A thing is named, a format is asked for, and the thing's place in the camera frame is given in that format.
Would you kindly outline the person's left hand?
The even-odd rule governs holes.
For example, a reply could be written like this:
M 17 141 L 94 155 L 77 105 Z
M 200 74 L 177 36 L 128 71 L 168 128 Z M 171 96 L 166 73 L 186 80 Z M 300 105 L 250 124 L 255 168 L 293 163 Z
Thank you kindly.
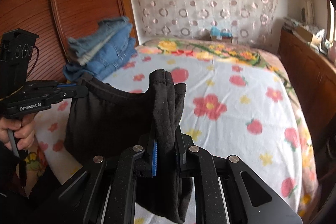
M 7 130 L 13 130 L 14 137 L 19 139 L 18 150 L 28 150 L 34 142 L 35 137 L 35 114 L 25 115 L 21 121 L 14 119 L 6 119 L 1 117 L 1 143 L 9 150 L 12 150 Z

